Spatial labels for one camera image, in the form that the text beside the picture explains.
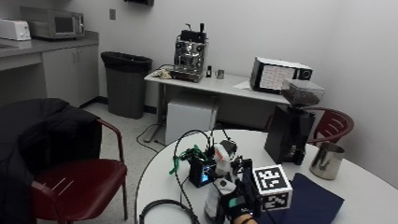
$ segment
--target white microwave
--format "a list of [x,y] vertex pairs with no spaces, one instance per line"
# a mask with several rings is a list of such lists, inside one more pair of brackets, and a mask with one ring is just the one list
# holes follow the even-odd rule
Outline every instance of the white microwave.
[[34,7],[20,7],[20,10],[32,36],[48,39],[85,36],[82,13]]

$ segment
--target microwave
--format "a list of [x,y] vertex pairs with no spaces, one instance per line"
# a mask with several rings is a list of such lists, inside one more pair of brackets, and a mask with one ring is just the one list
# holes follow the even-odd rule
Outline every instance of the microwave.
[[32,36],[46,39],[85,36],[82,13],[34,7],[20,7],[20,11]]
[[310,80],[311,75],[311,68],[301,63],[255,57],[250,87],[254,91],[279,94],[285,78]]

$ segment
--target white wall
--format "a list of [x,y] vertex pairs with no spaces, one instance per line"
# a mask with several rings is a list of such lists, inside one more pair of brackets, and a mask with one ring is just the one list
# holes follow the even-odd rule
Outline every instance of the white wall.
[[398,187],[398,2],[346,0],[319,76],[323,106],[355,121],[340,145],[358,165]]
[[0,0],[0,18],[18,19],[20,6],[53,8],[53,0]]
[[[205,23],[210,48],[207,63],[226,73],[249,76],[255,56],[301,62],[314,69],[326,47],[335,17],[335,1],[155,0],[153,7],[114,0],[57,0],[57,8],[85,13],[85,27],[100,32],[100,52],[111,50],[173,62],[175,36],[185,23]],[[115,9],[110,21],[107,10]],[[103,67],[100,67],[105,96]],[[155,105],[155,88],[147,105]]]

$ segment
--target round white table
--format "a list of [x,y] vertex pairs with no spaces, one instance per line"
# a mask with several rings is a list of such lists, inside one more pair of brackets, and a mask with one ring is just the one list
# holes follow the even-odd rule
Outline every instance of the round white table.
[[[254,167],[274,165],[274,161],[263,149],[266,133],[246,130],[226,130],[226,133],[231,140],[237,142],[237,155],[242,155],[243,159],[251,159]],[[214,137],[215,143],[226,139],[222,131],[214,131]],[[135,220],[138,220],[138,215],[150,202],[158,199],[179,200],[179,187],[175,177],[167,174],[173,169],[171,158],[175,143],[171,143],[159,152],[149,162],[142,173],[135,197]],[[194,145],[198,145],[201,150],[205,149],[206,139],[201,133],[191,134],[181,140],[177,155]],[[316,150],[316,147],[307,145],[307,154],[301,166],[293,163],[283,163],[282,167],[289,179],[293,179],[295,173],[301,173],[322,188],[344,199],[332,223],[398,223],[398,216],[395,216],[398,190],[380,178],[346,160],[340,164],[336,178],[334,180],[320,179],[308,170]],[[185,179],[187,173],[189,163],[183,161],[179,163],[178,169],[179,181]],[[197,189],[189,180],[183,184],[183,189],[201,224],[206,223],[202,209],[207,188],[209,185]],[[159,205],[146,214],[145,223],[190,223],[190,219],[177,206]]]

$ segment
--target white table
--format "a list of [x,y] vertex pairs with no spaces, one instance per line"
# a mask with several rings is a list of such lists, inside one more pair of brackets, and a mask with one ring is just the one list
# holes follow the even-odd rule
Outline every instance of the white table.
[[[239,97],[246,97],[250,99],[257,99],[261,101],[273,102],[277,104],[287,105],[289,102],[283,98],[283,96],[253,91],[253,90],[242,90],[235,88],[234,86],[243,81],[249,81],[249,77],[239,77],[233,75],[223,75],[223,79],[217,79],[215,76],[211,77],[202,77],[198,83],[194,83],[191,81],[179,80],[179,79],[159,79],[158,77],[153,77],[153,72],[145,77],[146,81],[157,82],[159,84],[158,86],[158,104],[157,104],[157,115],[158,115],[158,123],[162,123],[161,116],[163,114],[163,108],[165,108],[165,101],[163,101],[163,93],[165,93],[165,86],[177,86],[183,87],[191,90],[197,91],[207,91],[213,92],[214,94],[226,94]],[[151,139],[153,134],[155,133],[158,127],[153,127],[150,130],[147,130],[146,135],[143,137],[143,141],[149,142]]]
[[[266,133],[226,130],[231,139],[237,142],[237,154],[243,159],[251,159],[254,167],[273,165],[274,162],[263,150]],[[225,139],[222,131],[214,132],[215,143]],[[197,144],[201,149],[205,148],[206,140],[202,134],[193,134],[182,139],[177,154]],[[175,142],[170,144],[154,157],[142,173],[141,182],[137,189],[135,198],[135,219],[142,208],[157,199],[179,200],[179,187],[174,175],[167,172],[173,168],[173,152]],[[366,224],[366,223],[398,223],[395,210],[398,208],[398,190],[388,185],[375,175],[362,169],[351,162],[343,160],[336,178],[323,180],[318,178],[308,170],[316,147],[307,145],[307,155],[301,166],[293,163],[283,163],[282,167],[289,179],[293,179],[295,173],[303,174],[320,187],[331,191],[344,199],[340,210],[332,223]],[[187,176],[189,164],[179,164],[181,181]],[[197,189],[189,181],[183,184],[194,212],[199,223],[205,224],[202,213],[203,202],[207,194],[209,185]],[[174,205],[161,205],[147,213],[145,217],[146,224],[157,223],[190,223],[189,217]]]

